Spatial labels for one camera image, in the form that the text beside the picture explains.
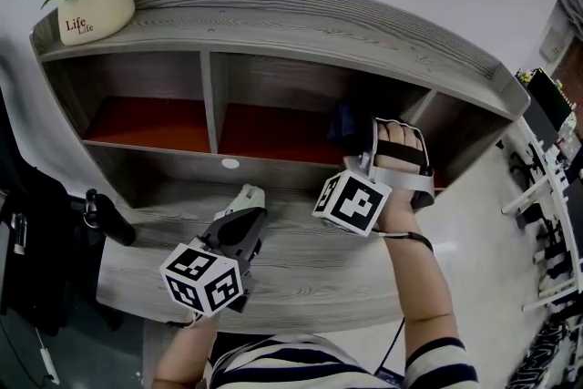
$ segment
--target black and white striped shirt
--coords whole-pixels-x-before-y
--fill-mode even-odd
[[[394,388],[367,373],[353,358],[321,337],[276,335],[221,357],[211,389]],[[407,360],[404,387],[477,389],[476,370],[454,338],[427,343]]]

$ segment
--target black bottle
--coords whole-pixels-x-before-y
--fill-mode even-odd
[[[113,202],[106,196],[90,189],[85,195],[83,219],[93,230],[128,247],[136,239],[134,228],[119,214]]]

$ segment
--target flower pot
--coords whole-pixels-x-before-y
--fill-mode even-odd
[[[66,0],[58,8],[61,41],[74,46],[113,35],[135,11],[134,0]]]

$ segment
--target floor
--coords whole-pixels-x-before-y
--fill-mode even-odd
[[[418,215],[450,284],[462,339],[488,389],[504,387],[547,314],[545,309],[521,311],[537,297],[538,269],[532,263],[536,243],[533,229],[520,230],[512,217],[500,212],[520,192],[507,167],[505,152],[492,148]],[[2,321],[26,366],[40,380],[44,368],[34,330],[13,313]],[[398,326],[393,322],[323,335],[373,372]],[[112,333],[80,303],[69,326],[45,341],[63,380],[61,387],[141,387],[141,332],[142,321],[128,315],[122,328]],[[403,336],[385,366],[403,371]],[[34,387],[1,334],[0,381],[9,389]]]

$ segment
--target human arm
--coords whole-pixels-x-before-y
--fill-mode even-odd
[[[379,139],[421,148],[410,128],[389,123],[379,126]],[[416,172],[419,168],[386,156],[379,167]],[[378,220],[386,233],[421,233],[411,208],[413,192],[394,189]],[[426,343],[442,337],[458,338],[454,309],[445,277],[433,253],[420,241],[385,239],[394,267],[399,301],[404,314],[405,353],[412,355]]]
[[[219,316],[180,329],[156,366],[152,389],[182,389],[202,380],[217,336]]]

